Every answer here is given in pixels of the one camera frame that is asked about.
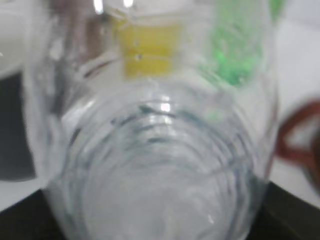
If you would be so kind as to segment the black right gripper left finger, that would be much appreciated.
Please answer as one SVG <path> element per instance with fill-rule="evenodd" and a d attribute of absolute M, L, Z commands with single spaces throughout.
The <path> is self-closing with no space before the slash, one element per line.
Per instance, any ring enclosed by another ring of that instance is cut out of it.
<path fill-rule="evenodd" d="M 49 209 L 45 196 L 37 190 L 0 213 L 2 240 L 61 240 L 63 234 Z"/>

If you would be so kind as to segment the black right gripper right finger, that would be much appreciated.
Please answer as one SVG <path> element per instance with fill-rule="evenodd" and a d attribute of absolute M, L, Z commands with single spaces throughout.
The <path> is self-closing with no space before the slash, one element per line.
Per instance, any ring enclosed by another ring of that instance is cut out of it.
<path fill-rule="evenodd" d="M 318 240 L 320 210 L 270 183 L 254 222 L 256 240 Z"/>

